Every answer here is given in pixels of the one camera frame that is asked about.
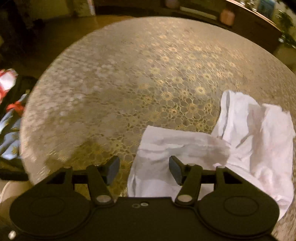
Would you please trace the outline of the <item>white t-shirt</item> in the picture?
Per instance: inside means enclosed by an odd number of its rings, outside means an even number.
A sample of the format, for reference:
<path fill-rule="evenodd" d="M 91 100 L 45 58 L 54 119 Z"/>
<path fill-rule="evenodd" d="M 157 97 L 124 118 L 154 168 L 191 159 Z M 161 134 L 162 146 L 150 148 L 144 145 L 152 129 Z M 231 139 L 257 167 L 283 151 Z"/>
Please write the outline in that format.
<path fill-rule="evenodd" d="M 128 196 L 176 198 L 180 186 L 169 170 L 169 158 L 176 156 L 206 170 L 229 168 L 271 196 L 284 216 L 294 196 L 290 113 L 231 90 L 223 92 L 220 107 L 210 134 L 148 126 L 129 173 Z"/>

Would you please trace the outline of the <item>gold lace tablecloth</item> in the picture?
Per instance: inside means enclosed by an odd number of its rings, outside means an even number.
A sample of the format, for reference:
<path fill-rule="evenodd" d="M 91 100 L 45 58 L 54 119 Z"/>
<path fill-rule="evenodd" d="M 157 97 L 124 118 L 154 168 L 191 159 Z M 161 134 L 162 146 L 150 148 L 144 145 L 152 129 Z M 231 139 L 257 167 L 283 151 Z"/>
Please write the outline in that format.
<path fill-rule="evenodd" d="M 295 74 L 257 44 L 182 18 L 132 18 L 68 47 L 30 94 L 21 155 L 37 184 L 65 164 L 83 169 L 119 156 L 111 193 L 126 195 L 144 129 L 205 132 L 224 90 L 295 115 Z"/>

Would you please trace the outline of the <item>white red storage bag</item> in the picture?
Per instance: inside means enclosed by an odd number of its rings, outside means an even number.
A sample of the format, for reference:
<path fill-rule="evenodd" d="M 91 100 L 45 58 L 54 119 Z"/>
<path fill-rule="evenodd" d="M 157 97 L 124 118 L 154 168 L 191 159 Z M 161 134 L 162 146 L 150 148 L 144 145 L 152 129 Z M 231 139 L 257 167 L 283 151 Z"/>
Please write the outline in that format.
<path fill-rule="evenodd" d="M 1 160 L 19 159 L 20 127 L 30 88 L 23 76 L 16 78 L 14 86 L 1 102 Z"/>

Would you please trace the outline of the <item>pink jar on shelf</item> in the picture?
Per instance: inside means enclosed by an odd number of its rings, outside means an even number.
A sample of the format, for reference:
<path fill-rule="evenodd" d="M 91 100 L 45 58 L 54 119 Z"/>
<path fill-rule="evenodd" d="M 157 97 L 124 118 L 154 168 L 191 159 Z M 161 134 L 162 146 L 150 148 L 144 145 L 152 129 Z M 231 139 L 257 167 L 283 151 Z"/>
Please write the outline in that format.
<path fill-rule="evenodd" d="M 235 14 L 229 9 L 224 9 L 220 14 L 220 22 L 227 26 L 233 26 Z"/>

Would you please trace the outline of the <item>dark wooden sideboard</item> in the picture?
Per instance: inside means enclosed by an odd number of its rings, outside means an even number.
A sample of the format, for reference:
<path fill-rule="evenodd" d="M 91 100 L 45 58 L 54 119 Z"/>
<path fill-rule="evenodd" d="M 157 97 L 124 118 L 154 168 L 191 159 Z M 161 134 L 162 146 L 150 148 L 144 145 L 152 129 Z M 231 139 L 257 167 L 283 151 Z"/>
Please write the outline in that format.
<path fill-rule="evenodd" d="M 280 45 L 281 30 L 270 19 L 238 1 L 94 1 L 97 15 L 172 16 L 224 28 L 270 53 Z"/>

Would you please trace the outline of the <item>pink round vase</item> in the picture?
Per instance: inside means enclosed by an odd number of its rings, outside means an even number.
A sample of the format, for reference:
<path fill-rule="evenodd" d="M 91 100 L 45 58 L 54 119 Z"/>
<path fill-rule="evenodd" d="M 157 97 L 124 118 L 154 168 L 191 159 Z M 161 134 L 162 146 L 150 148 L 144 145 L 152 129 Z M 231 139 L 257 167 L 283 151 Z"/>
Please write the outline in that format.
<path fill-rule="evenodd" d="M 165 5 L 169 9 L 179 9 L 180 1 L 179 0 L 165 0 Z"/>

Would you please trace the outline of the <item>potted green plant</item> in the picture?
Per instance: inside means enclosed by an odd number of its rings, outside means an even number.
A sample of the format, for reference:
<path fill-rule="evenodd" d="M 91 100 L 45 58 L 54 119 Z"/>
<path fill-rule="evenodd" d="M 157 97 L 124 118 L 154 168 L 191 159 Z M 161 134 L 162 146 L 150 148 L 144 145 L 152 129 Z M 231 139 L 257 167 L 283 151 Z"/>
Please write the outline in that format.
<path fill-rule="evenodd" d="M 292 18 L 286 11 L 282 10 L 278 11 L 276 17 L 281 29 L 281 37 L 279 38 L 279 41 L 286 46 L 295 49 L 295 38 L 290 34 L 290 28 L 293 27 Z"/>

